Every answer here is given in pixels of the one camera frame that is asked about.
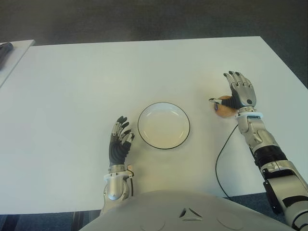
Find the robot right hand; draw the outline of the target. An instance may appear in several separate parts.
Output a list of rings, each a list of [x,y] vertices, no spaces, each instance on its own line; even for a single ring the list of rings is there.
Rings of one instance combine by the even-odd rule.
[[[223,75],[229,83],[231,97],[228,99],[210,98],[209,101],[233,109],[255,107],[257,99],[254,87],[250,80],[244,77],[241,73],[234,71],[229,71]]]

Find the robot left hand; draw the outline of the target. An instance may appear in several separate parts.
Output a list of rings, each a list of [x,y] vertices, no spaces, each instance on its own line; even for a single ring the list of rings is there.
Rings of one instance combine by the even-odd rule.
[[[131,129],[127,129],[127,117],[121,116],[113,125],[109,142],[109,164],[123,165],[135,138]]]

